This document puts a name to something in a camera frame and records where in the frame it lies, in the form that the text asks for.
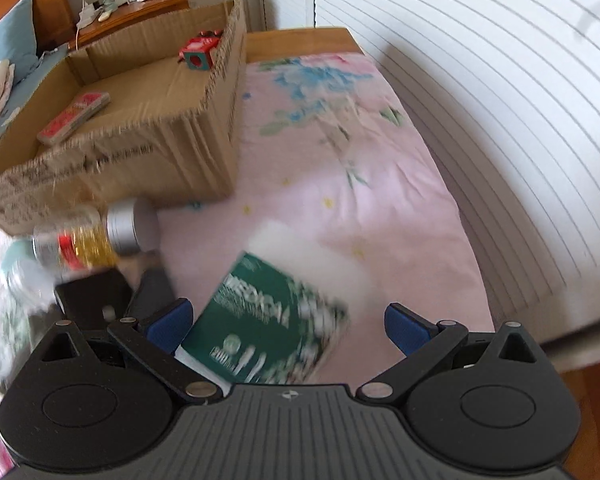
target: wooden nightstand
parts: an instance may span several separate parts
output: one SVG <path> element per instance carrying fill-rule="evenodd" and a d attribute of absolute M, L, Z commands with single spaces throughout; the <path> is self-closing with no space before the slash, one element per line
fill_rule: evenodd
<path fill-rule="evenodd" d="M 134 23 L 143 22 L 172 10 L 182 9 L 189 9 L 189 0 L 147 0 L 142 3 L 125 4 L 113 12 L 107 21 L 100 23 L 96 19 L 91 25 L 80 30 L 78 47 L 104 38 L 112 32 Z M 75 40 L 69 44 L 69 47 L 75 48 Z"/>

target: open cardboard box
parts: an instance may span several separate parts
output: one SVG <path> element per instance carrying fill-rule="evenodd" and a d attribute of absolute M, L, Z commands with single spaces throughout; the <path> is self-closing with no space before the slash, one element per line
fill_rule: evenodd
<path fill-rule="evenodd" d="M 177 63 L 188 39 L 218 28 L 224 36 L 213 70 Z M 69 54 L 0 139 L 0 227 L 30 234 L 75 205 L 130 196 L 171 206 L 231 194 L 245 47 L 236 0 L 157 16 Z M 44 148 L 38 132 L 87 91 L 109 92 L 110 104 L 64 143 Z"/>

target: red cube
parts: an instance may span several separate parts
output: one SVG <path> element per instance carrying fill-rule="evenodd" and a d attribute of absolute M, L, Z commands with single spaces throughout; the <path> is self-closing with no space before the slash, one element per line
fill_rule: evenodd
<path fill-rule="evenodd" d="M 186 61 L 192 70 L 211 70 L 219 43 L 219 38 L 191 38 L 180 50 L 180 60 Z"/>

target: jar with yellow contents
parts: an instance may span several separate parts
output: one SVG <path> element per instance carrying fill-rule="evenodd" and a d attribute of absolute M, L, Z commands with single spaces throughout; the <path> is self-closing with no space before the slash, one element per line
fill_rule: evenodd
<path fill-rule="evenodd" d="M 115 202 L 102 218 L 95 208 L 79 206 L 33 233 L 38 261 L 61 274 L 113 267 L 120 256 L 153 251 L 159 245 L 156 211 L 144 198 Z"/>

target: green book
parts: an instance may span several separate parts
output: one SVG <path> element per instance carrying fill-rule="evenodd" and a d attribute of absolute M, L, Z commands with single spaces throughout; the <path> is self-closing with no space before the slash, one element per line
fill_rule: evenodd
<path fill-rule="evenodd" d="M 348 322 L 343 302 L 245 253 L 182 348 L 231 383 L 301 383 Z"/>

